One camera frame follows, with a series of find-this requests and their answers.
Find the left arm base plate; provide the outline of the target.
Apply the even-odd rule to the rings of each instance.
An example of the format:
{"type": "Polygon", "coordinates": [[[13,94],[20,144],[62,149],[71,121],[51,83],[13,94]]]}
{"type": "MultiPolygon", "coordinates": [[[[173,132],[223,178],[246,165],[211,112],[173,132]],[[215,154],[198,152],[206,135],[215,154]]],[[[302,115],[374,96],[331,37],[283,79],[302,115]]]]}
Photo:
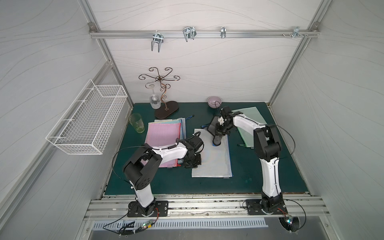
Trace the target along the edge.
{"type": "Polygon", "coordinates": [[[154,200],[147,207],[142,207],[138,201],[130,202],[127,217],[166,217],[168,215],[169,202],[154,200]]]}

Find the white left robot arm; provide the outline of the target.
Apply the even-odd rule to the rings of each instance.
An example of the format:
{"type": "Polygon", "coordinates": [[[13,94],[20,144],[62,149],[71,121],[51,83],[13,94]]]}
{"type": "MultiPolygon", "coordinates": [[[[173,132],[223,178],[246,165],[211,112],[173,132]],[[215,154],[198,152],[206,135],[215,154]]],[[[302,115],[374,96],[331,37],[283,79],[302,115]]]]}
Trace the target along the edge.
{"type": "Polygon", "coordinates": [[[123,166],[123,173],[135,191],[140,207],[147,208],[155,202],[151,182],[160,165],[172,160],[180,160],[185,168],[197,168],[202,163],[201,152],[204,142],[198,131],[185,140],[177,139],[173,145],[151,147],[144,144],[123,166]]]}

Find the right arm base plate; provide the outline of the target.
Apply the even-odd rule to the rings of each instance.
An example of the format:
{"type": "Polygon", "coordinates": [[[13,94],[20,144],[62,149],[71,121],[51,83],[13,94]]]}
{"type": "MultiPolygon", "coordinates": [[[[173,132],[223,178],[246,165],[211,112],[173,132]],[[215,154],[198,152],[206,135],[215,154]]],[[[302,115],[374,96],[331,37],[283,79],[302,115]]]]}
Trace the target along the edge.
{"type": "Polygon", "coordinates": [[[243,202],[243,208],[250,216],[261,215],[281,215],[288,213],[286,205],[284,203],[278,204],[272,208],[268,208],[262,204],[261,199],[248,199],[243,202]]]}

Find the blue zipper document bag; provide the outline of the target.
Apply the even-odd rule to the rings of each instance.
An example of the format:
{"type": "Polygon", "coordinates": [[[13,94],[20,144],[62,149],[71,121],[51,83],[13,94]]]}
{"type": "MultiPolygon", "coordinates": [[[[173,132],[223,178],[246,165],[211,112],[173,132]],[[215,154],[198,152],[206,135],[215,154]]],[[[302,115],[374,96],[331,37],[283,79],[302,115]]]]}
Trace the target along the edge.
{"type": "Polygon", "coordinates": [[[201,132],[200,138],[204,142],[201,152],[202,163],[192,169],[193,178],[231,178],[232,168],[228,136],[224,136],[219,146],[213,145],[213,136],[204,129],[194,129],[194,133],[201,132]]]}

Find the grey blue microfibre cloth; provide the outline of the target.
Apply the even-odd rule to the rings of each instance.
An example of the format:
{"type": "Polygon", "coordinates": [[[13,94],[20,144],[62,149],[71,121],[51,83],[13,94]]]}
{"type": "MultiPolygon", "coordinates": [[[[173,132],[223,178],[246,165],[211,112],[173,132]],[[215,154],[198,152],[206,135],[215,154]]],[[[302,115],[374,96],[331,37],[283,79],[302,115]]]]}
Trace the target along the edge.
{"type": "Polygon", "coordinates": [[[218,117],[213,117],[211,123],[209,124],[207,131],[214,137],[213,145],[219,146],[221,144],[222,138],[230,131],[230,125],[226,122],[223,126],[218,124],[218,117]]]}

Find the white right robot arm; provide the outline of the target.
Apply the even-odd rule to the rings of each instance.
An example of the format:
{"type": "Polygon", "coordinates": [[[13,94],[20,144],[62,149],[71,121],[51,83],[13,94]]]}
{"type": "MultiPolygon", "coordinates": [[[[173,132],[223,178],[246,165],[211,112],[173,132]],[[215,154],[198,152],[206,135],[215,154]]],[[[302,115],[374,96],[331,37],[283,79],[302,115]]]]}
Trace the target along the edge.
{"type": "Polygon", "coordinates": [[[232,112],[229,107],[224,107],[220,110],[220,115],[215,116],[208,127],[208,131],[214,137],[213,145],[219,146],[222,138],[228,135],[234,127],[253,136],[254,151],[260,159],[263,174],[260,205],[266,213],[271,213],[284,201],[279,182],[282,144],[278,128],[275,125],[261,124],[240,111],[232,112]]]}

